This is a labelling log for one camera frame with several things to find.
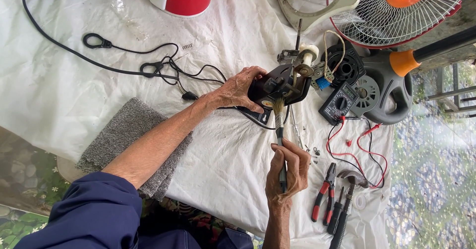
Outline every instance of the hammer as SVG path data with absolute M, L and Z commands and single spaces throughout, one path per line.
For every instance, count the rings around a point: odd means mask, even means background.
M 344 237 L 344 232 L 346 230 L 347 225 L 347 216 L 349 214 L 350 203 L 352 202 L 352 195 L 354 195 L 354 189 L 356 185 L 360 185 L 363 188 L 368 188 L 369 184 L 367 179 L 364 178 L 363 175 L 357 173 L 355 171 L 342 171 L 337 175 L 338 178 L 347 178 L 350 182 L 350 188 L 346 196 L 346 204 L 344 205 L 344 209 L 342 210 L 341 215 L 339 216 L 339 220 L 337 222 L 335 235 L 330 242 L 329 249 L 339 249 L 340 244 L 342 242 L 342 238 Z

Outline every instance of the navy blue sleeve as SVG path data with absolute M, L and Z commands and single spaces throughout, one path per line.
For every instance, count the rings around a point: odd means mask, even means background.
M 16 249 L 128 249 L 134 245 L 142 200 L 126 179 L 103 172 L 74 181 L 51 209 L 47 226 Z

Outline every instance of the grey knit cloth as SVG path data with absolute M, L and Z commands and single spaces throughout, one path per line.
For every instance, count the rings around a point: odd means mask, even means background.
M 88 173 L 103 170 L 134 141 L 166 119 L 167 117 L 156 112 L 138 98 L 132 98 L 122 106 L 91 145 L 86 148 L 76 166 Z M 162 166 L 139 188 L 140 192 L 162 200 L 180 157 L 192 142 L 192 133 L 190 132 L 185 137 Z

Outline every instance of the white tarp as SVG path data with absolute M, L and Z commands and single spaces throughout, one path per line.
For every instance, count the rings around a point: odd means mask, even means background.
M 297 0 L 293 4 L 307 7 Z M 245 66 L 267 70 L 277 66 L 276 56 L 294 46 L 296 32 L 287 26 L 276 0 L 212 0 L 209 9 L 193 19 L 176 18 L 154 7 L 149 0 L 27 0 L 39 25 L 53 38 L 100 63 L 138 71 L 144 62 L 155 62 L 172 48 L 148 55 L 117 49 L 92 50 L 82 44 L 86 33 L 94 32 L 127 49 L 145 51 L 167 42 L 180 47 L 176 63 L 187 72 L 197 72 L 206 63 L 221 69 L 227 77 Z M 317 0 L 323 5 L 324 0 Z M 161 78 L 148 79 L 113 73 L 81 60 L 43 38 L 28 21 L 21 0 L 0 0 L 0 126 L 33 145 L 77 161 L 104 125 L 130 98 L 138 97 L 166 116 L 182 110 L 178 87 Z M 323 49 L 322 33 L 331 29 L 328 21 L 318 25 L 302 40 Z M 192 44 L 190 49 L 182 46 Z M 204 77 L 219 79 L 211 69 Z M 182 84 L 198 95 L 217 84 L 183 76 Z M 332 236 L 319 221 L 310 220 L 312 206 L 331 160 L 325 152 L 330 125 L 318 109 L 329 92 L 310 89 L 307 98 L 295 105 L 303 143 L 321 151 L 318 164 L 309 169 L 309 187 L 293 198 L 291 244 L 293 248 L 328 248 Z M 333 140 L 336 152 L 352 152 L 367 176 L 379 179 L 375 163 L 354 139 L 367 129 L 363 121 L 349 122 Z M 290 124 L 286 135 L 293 140 Z M 264 236 L 268 220 L 265 179 L 273 155 L 269 144 L 274 131 L 256 126 L 236 111 L 215 111 L 194 130 L 194 141 L 183 156 L 167 195 L 246 230 Z M 374 132 L 373 150 L 390 160 L 393 127 Z M 338 171 L 353 167 L 337 163 Z M 339 188 L 348 182 L 336 180 Z M 343 249 L 388 248 L 384 209 L 388 202 L 390 175 L 384 189 L 363 190 L 364 210 L 352 209 Z

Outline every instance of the fan guard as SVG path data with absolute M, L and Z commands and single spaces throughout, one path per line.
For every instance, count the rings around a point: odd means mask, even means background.
M 429 31 L 461 8 L 461 0 L 360 0 L 331 17 L 338 32 L 366 48 L 388 48 Z

